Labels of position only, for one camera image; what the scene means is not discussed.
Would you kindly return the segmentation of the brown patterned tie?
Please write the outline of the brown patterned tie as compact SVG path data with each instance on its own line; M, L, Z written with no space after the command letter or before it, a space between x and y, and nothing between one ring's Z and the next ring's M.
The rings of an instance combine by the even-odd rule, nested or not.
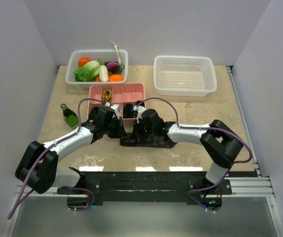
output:
M124 147L149 147L149 148L173 148L173 142L167 135L150 135L129 133L127 137L120 139L120 145Z

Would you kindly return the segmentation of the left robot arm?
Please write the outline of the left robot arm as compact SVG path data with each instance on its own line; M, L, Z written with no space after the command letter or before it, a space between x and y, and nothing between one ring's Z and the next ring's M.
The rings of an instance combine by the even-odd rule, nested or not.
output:
M125 132L119 115L120 104L100 106L93 120L82 123L80 128L50 142L31 142L16 171L15 177L35 192L42 194L51 187L69 187L75 194L82 193L86 182L78 170L58 170L58 163L78 149L102 139L122 138Z

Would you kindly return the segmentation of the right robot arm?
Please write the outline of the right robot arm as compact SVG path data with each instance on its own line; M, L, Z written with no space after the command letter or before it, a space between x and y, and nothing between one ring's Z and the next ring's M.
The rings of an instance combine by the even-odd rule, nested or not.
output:
M154 109L135 106L137 121L134 124L133 140L144 147L173 147L180 142L202 145L212 159L212 164L203 182L204 190L215 194L220 188L220 180L233 166L243 146L243 140L222 121L210 124L186 125L165 122Z

